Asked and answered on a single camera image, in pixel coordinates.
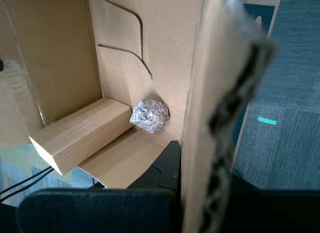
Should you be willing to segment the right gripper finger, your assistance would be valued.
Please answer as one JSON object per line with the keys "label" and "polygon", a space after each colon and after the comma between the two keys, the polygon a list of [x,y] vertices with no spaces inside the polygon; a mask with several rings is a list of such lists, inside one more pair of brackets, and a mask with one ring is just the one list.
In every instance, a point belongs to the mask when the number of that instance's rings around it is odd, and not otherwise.
{"label": "right gripper finger", "polygon": [[262,190],[232,175],[228,233],[318,233],[318,190]]}
{"label": "right gripper finger", "polygon": [[43,189],[16,211],[21,233],[178,233],[181,147],[171,141],[125,189]]}

